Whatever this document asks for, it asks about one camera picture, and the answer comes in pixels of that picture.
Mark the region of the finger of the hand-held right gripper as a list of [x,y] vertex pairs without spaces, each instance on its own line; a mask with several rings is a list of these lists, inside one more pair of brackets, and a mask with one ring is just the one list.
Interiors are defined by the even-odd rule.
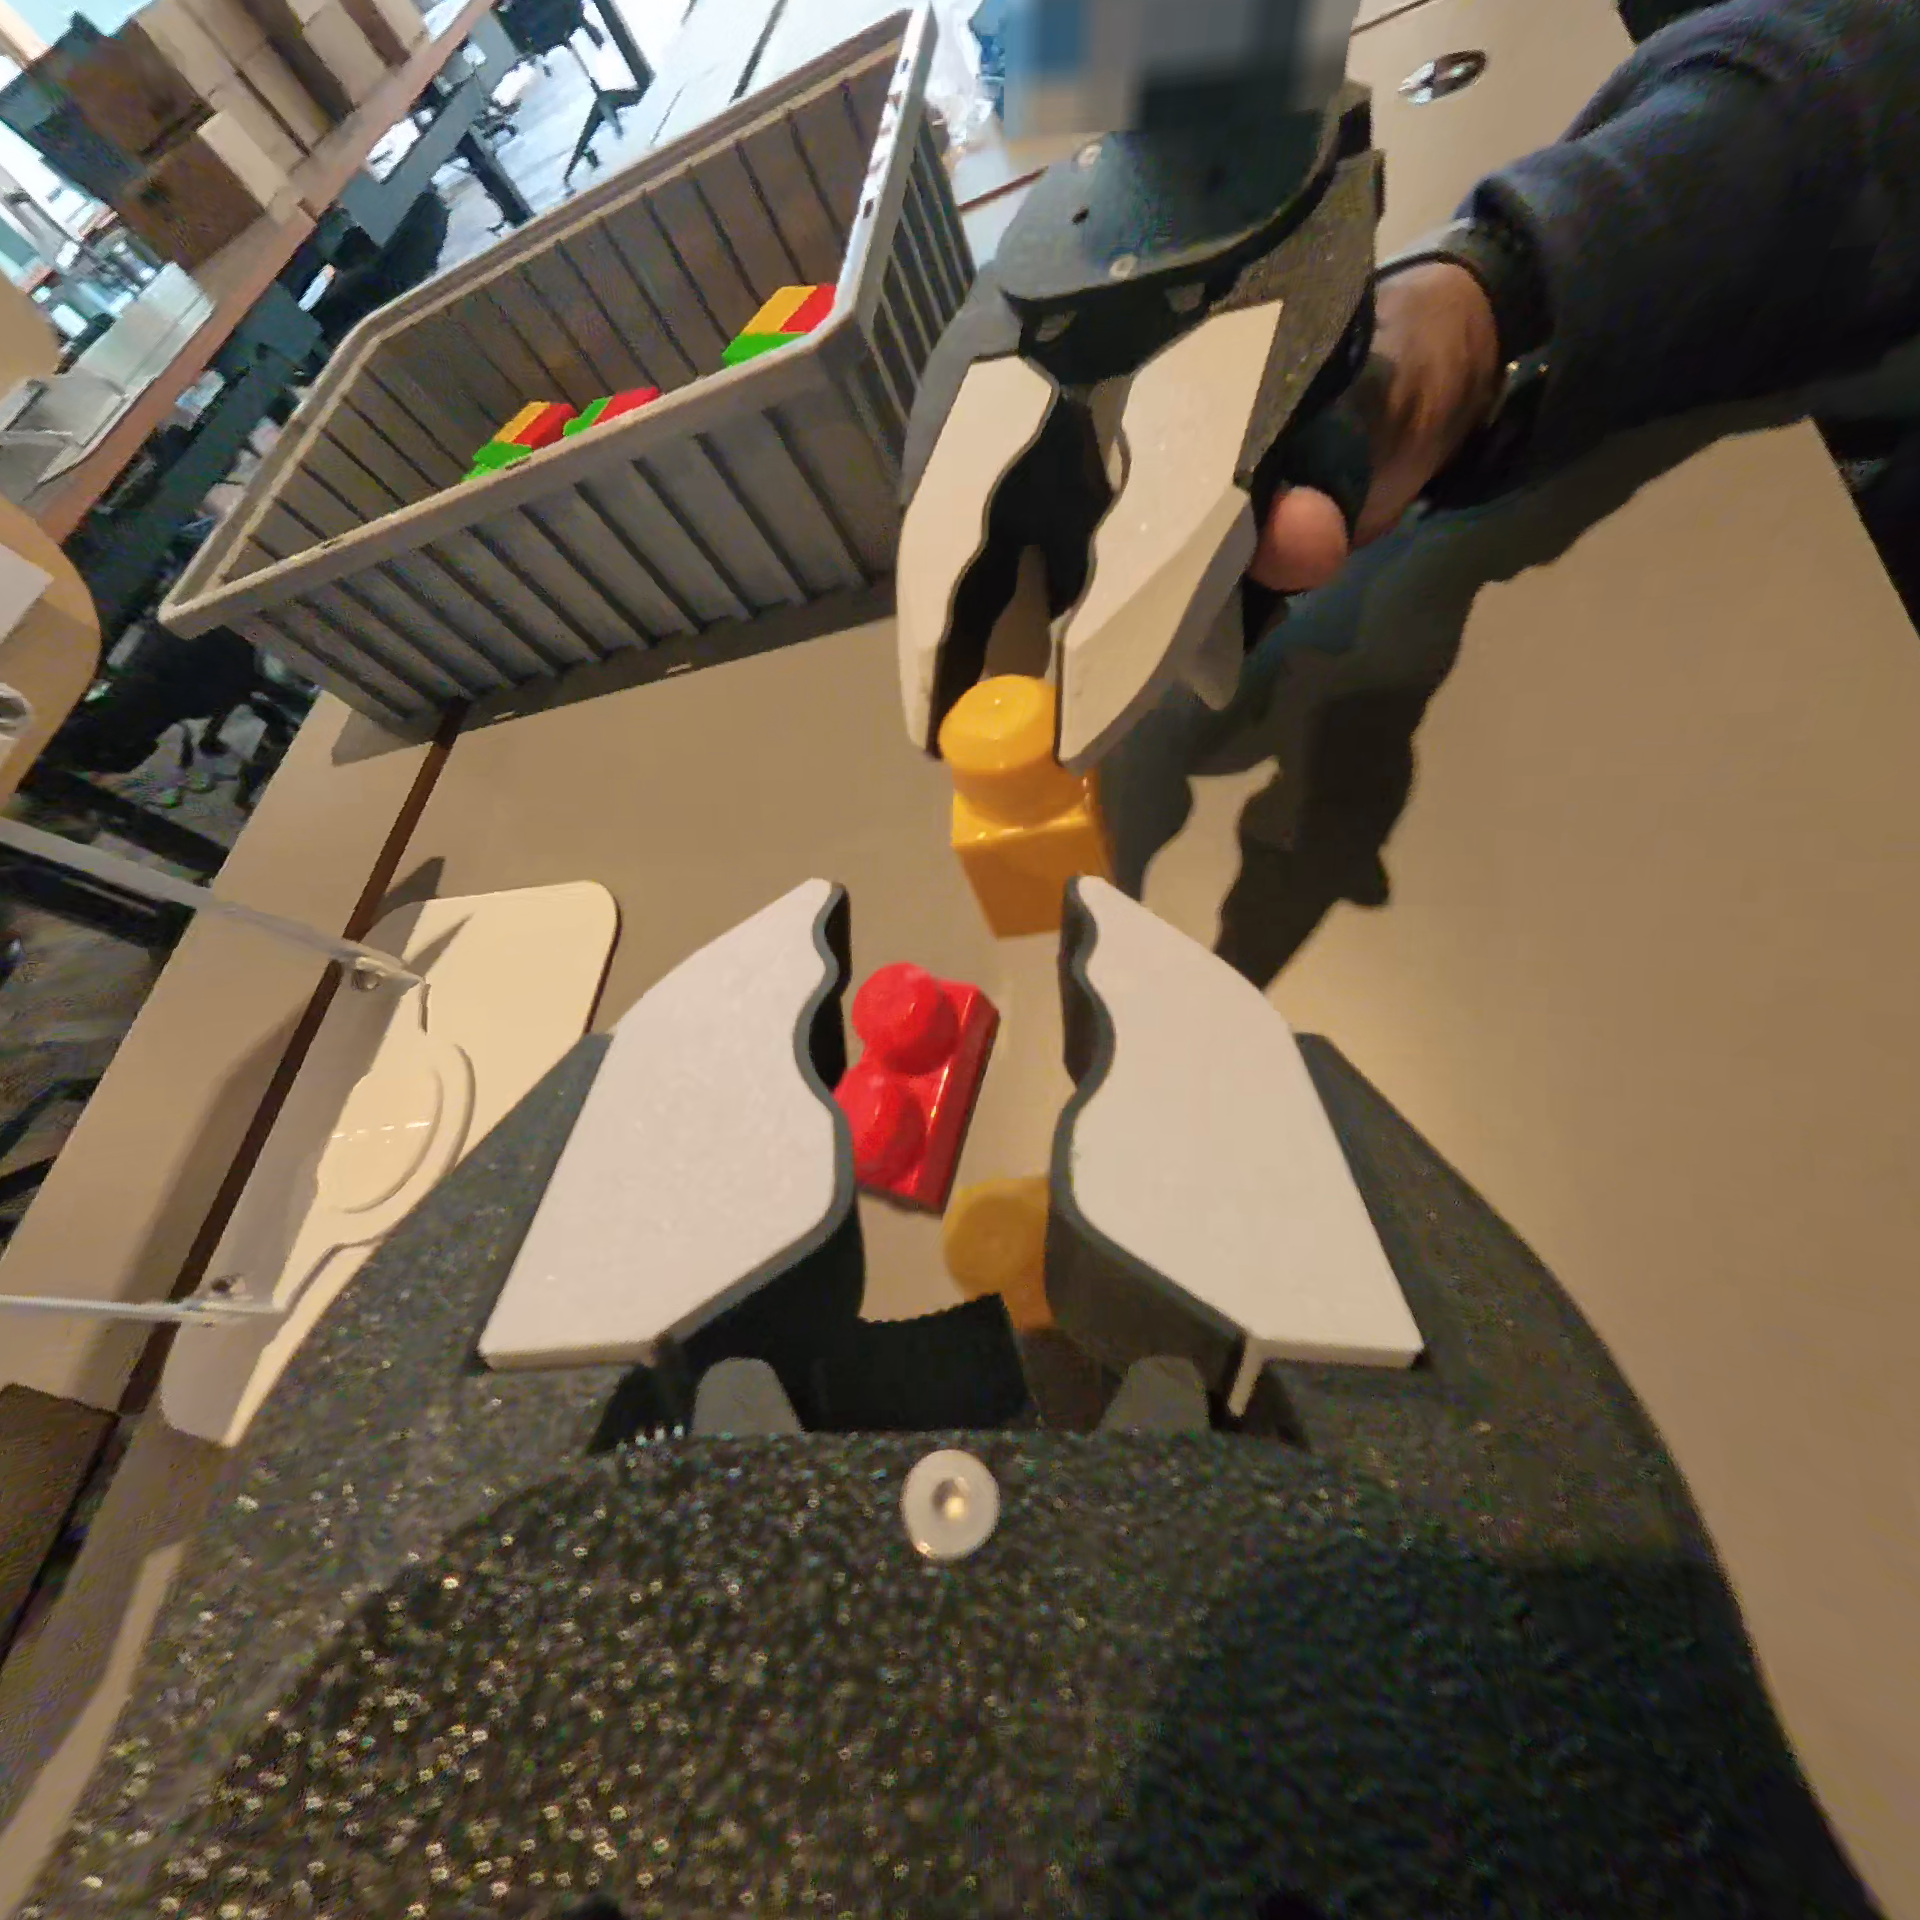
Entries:
[[1283,305],[1214,308],[1140,363],[1119,448],[1122,489],[1056,644],[1056,756],[1104,768],[1171,680],[1229,707],[1247,676],[1247,569],[1262,546],[1240,479]]
[[1039,437],[1045,413],[1056,376],[1039,363],[1028,354],[972,363],[901,509],[894,680],[901,680],[901,739],[917,751],[937,751],[943,710],[956,707],[956,693],[943,693],[943,663],[956,663],[956,592],[987,558],[994,489]]

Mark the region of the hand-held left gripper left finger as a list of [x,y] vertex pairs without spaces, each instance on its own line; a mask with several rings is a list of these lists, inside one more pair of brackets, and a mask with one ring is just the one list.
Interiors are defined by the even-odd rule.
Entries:
[[795,883],[617,1020],[482,1332],[490,1375],[653,1367],[855,1222],[842,980],[848,890]]

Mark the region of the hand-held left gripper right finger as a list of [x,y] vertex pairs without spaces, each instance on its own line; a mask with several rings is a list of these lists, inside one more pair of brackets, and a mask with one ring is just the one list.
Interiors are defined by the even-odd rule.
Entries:
[[1426,1357],[1283,1012],[1119,883],[1063,890],[1045,1314],[1106,1375],[1183,1357],[1247,1409],[1277,1357]]

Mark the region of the red two-stud block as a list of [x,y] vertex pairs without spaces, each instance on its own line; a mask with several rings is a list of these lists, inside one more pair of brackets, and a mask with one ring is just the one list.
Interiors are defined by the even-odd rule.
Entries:
[[848,997],[855,1066],[833,1086],[855,1192],[943,1217],[987,1086],[1001,1012],[972,980],[883,964]]

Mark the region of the person's right hand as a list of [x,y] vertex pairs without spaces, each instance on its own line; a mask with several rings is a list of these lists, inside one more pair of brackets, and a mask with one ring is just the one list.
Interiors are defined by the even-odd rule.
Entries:
[[1319,489],[1283,489],[1265,499],[1255,586],[1262,592],[1319,592],[1349,565],[1404,523],[1404,509],[1453,473],[1453,452],[1488,426],[1506,398],[1506,341],[1488,290],[1453,268],[1404,268],[1371,290],[1371,354],[1362,376],[1369,414],[1369,499],[1336,509]]

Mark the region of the grey ribbed plastic bin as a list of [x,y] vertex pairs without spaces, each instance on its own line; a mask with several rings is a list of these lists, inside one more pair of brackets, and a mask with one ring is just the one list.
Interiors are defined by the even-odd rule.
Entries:
[[[407,729],[883,586],[901,426],[972,296],[925,71],[937,13],[883,13],[370,308],[160,623]],[[791,280],[833,316],[731,374]],[[625,385],[660,406],[461,479],[522,406]]]

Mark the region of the black office chair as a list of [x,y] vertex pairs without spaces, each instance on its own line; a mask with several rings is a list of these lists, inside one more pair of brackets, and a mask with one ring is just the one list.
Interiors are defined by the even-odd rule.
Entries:
[[198,723],[190,756],[220,751],[220,729],[263,707],[262,756],[233,773],[233,801],[248,816],[277,768],[290,756],[314,680],[263,663],[242,632],[177,641],[155,632],[130,668],[111,668],[48,741],[64,773],[137,773],[166,729]]

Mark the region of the wooden office desk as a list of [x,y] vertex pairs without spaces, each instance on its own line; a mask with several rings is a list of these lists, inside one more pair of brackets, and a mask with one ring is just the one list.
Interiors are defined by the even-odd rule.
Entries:
[[6,541],[37,523],[50,546],[111,497],[137,448],[177,414],[177,406],[215,374],[233,326],[277,296],[279,268],[338,210],[370,227],[370,144],[461,62],[461,49],[503,39],[490,0],[431,9],[405,71],[323,130],[293,173],[277,184],[263,210],[215,253],[198,276],[166,268],[160,296],[141,290],[73,374],[50,374],[31,414],[85,413],[85,437],[50,448],[37,489],[12,489],[6,452]]

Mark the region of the stack of cardboard boxes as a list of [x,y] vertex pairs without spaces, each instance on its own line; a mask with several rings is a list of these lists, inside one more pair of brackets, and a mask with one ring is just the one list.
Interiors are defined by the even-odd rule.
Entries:
[[111,33],[67,9],[6,76],[6,130],[160,268],[202,268],[420,49],[420,0],[155,0]]

